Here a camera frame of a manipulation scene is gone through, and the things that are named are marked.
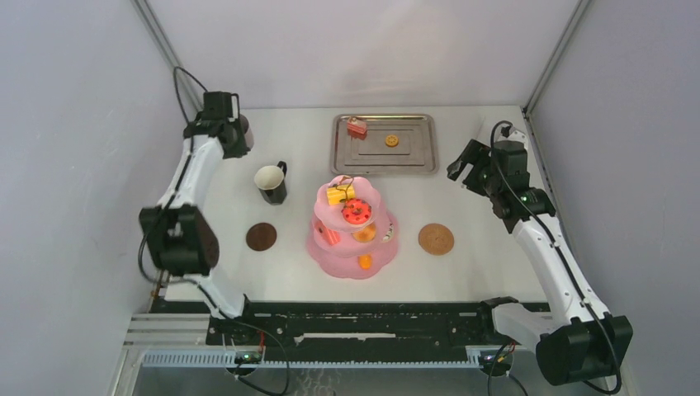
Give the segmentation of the black cup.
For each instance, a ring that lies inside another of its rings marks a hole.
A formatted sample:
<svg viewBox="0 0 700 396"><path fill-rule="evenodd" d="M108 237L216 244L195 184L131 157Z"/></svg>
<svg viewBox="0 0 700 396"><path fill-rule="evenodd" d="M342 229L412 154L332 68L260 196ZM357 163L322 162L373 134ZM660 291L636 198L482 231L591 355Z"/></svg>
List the black cup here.
<svg viewBox="0 0 700 396"><path fill-rule="evenodd" d="M277 165L261 167L254 175L253 182L269 205L281 205L286 199L286 173L286 162L279 161Z"/></svg>

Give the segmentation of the yellow cake slice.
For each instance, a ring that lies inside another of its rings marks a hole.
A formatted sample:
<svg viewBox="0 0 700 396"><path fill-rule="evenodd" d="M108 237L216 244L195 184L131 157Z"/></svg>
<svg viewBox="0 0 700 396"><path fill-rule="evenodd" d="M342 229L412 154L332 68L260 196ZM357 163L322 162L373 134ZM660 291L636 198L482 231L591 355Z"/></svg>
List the yellow cake slice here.
<svg viewBox="0 0 700 396"><path fill-rule="evenodd" d="M329 205L341 205L356 198L356 192L352 184L337 184L329 186L326 190Z"/></svg>

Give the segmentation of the red layered cake slice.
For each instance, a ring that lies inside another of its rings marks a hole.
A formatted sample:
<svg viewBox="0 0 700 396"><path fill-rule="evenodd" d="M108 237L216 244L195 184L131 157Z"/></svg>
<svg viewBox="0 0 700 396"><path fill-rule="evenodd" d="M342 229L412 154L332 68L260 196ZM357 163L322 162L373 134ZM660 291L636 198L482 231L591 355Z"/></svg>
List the red layered cake slice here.
<svg viewBox="0 0 700 396"><path fill-rule="evenodd" d="M329 246L334 246L340 242L341 238L339 232L327 228L323 223L319 225L318 229L319 233Z"/></svg>

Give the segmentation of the white donut with chocolate drizzle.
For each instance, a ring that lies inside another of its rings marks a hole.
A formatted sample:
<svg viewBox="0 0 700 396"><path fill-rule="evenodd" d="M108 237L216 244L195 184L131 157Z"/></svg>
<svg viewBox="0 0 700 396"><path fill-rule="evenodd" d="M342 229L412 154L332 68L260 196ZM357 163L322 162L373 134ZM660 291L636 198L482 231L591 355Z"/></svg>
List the white donut with chocolate drizzle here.
<svg viewBox="0 0 700 396"><path fill-rule="evenodd" d="M392 238L394 234L394 224L389 223L389 228L387 229L385 235L382 238L383 243L388 243Z"/></svg>

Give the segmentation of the stainless steel food tongs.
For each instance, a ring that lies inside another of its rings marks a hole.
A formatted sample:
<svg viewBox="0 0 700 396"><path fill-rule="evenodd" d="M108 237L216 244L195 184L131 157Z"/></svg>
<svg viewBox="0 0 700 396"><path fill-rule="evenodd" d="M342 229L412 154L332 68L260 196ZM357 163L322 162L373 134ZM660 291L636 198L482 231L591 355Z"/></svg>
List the stainless steel food tongs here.
<svg viewBox="0 0 700 396"><path fill-rule="evenodd" d="M474 139L481 142L482 144L489 145L490 144L490 133L491 133L492 128L493 128L492 120L485 115L481 116L480 122L476 128Z"/></svg>

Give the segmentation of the round golden bread bun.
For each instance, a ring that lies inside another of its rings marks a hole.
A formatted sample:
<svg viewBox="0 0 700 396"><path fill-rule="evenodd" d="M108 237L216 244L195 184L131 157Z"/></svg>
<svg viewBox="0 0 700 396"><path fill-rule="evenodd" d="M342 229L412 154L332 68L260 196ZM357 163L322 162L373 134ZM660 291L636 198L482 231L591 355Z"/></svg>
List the round golden bread bun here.
<svg viewBox="0 0 700 396"><path fill-rule="evenodd" d="M369 243L376 238L376 224L372 223L365 228L352 233L352 237L359 243Z"/></svg>

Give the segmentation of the pink three-tier cake stand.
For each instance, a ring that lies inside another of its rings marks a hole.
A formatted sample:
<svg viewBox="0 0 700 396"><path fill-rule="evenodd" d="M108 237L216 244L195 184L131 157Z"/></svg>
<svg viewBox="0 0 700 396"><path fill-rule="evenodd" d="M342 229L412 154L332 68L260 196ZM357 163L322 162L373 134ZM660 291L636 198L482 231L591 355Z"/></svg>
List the pink three-tier cake stand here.
<svg viewBox="0 0 700 396"><path fill-rule="evenodd" d="M356 198L365 200L371 205L372 216L367 223L362 225L348 224L341 215L344 204L328 204L326 190L329 186L337 184L352 184ZM339 232L341 238L339 243L334 246L329 246L326 243L319 233L318 227L321 223L327 228ZM376 238L373 241L359 243L352 237L353 232L372 223L376 224ZM389 228L389 223L394 224L393 238L388 243L383 243L382 238ZM338 176L322 185L317 191L306 248L309 255L328 275L354 280L368 279L393 261L397 255L399 250L398 220L387 209L380 192L365 177ZM364 271L358 265L357 258L367 254L372 256L373 263L370 270Z"/></svg>

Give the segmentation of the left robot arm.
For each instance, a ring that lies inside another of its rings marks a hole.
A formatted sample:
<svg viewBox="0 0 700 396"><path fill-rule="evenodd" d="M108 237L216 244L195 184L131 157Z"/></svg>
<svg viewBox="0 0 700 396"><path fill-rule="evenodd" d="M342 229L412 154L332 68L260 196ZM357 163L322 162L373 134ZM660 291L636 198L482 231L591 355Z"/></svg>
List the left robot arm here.
<svg viewBox="0 0 700 396"><path fill-rule="evenodd" d="M258 322L243 313L246 295L226 286L215 269L220 244L201 210L219 164L241 158L253 147L239 95L204 92L202 110L187 122L182 135L182 155L168 189L139 213L143 238L138 258L149 253L154 267L172 276L175 284L199 290L211 316L228 319L229 337L246 344L257 336Z"/></svg>

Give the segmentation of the mauve cup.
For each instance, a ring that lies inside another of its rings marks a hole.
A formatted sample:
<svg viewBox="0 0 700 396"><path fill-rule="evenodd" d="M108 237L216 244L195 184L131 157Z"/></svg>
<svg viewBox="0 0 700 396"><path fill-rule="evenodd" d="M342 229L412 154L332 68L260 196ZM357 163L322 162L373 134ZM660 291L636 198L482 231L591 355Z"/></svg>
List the mauve cup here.
<svg viewBox="0 0 700 396"><path fill-rule="evenodd" d="M244 133L244 142L246 144L246 151L249 152L254 146L253 132L249 123L248 118L245 115L240 117L241 128Z"/></svg>

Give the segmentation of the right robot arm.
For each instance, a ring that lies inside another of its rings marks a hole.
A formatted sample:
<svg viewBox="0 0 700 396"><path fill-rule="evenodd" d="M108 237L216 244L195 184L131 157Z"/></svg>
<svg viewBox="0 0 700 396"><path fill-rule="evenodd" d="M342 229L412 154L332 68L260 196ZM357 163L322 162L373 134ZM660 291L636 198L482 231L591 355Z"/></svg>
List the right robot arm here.
<svg viewBox="0 0 700 396"><path fill-rule="evenodd" d="M612 315L593 292L561 234L547 193L531 186L527 160L522 142L488 146L473 139L447 168L453 181L466 172L466 189L490 200L494 215L525 252L550 309L545 318L511 297L485 300L487 314L477 320L478 335L488 343L508 337L533 351L551 385L591 385L608 376L620 380L631 323L624 315Z"/></svg>

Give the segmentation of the orange fish-shaped cake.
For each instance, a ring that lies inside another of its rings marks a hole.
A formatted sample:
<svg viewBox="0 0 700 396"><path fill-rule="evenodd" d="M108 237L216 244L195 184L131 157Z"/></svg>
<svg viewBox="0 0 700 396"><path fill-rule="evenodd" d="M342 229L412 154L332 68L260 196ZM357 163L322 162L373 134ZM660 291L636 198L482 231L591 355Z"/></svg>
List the orange fish-shaped cake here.
<svg viewBox="0 0 700 396"><path fill-rule="evenodd" d="M358 265L364 270L368 271L372 267L373 259L370 254L361 255L357 258Z"/></svg>

